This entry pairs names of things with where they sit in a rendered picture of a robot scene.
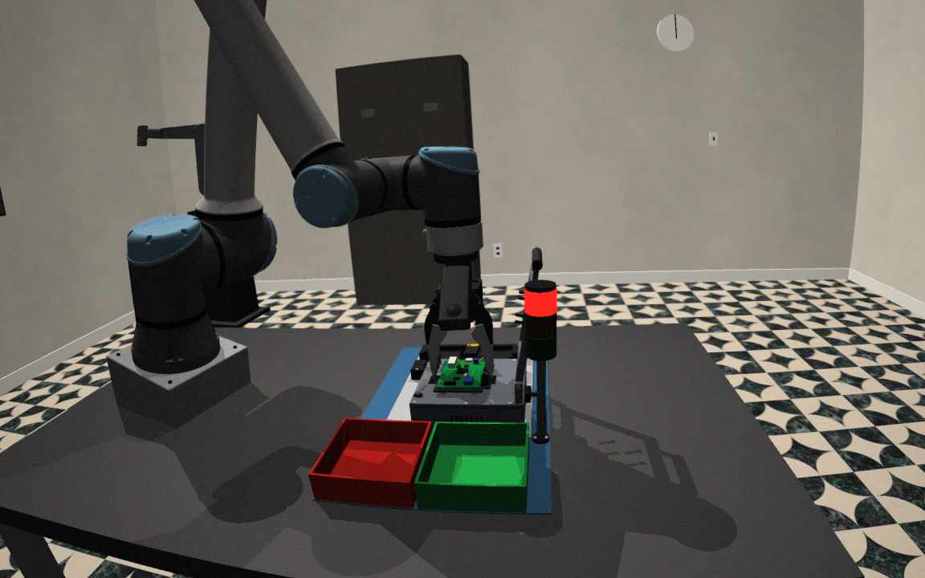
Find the red bin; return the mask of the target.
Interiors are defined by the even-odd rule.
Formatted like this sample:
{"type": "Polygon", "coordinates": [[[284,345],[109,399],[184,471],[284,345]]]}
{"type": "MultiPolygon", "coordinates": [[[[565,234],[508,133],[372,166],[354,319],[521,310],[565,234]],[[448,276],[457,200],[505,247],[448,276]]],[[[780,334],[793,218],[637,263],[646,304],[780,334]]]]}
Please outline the red bin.
{"type": "Polygon", "coordinates": [[[345,417],[309,472],[313,493],[324,501],[414,508],[432,430],[432,421],[345,417]]]}

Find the green circuit board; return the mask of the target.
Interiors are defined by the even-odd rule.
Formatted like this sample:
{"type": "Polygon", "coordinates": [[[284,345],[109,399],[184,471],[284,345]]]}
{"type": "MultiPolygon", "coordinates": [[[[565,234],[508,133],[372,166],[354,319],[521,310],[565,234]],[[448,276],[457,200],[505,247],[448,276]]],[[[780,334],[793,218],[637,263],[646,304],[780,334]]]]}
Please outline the green circuit board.
{"type": "Polygon", "coordinates": [[[458,357],[451,357],[449,361],[446,360],[439,377],[442,384],[438,381],[436,388],[478,389],[484,366],[485,361],[479,358],[458,360],[458,357]]]}

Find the green open-top bin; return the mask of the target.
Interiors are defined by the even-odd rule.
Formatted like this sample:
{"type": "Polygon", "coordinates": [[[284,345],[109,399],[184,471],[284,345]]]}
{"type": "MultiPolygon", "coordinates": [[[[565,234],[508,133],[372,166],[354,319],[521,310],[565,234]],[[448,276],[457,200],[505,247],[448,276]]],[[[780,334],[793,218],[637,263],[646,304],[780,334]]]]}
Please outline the green open-top bin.
{"type": "Polygon", "coordinates": [[[418,509],[528,512],[528,437],[529,423],[435,421],[414,482],[418,509]]]}

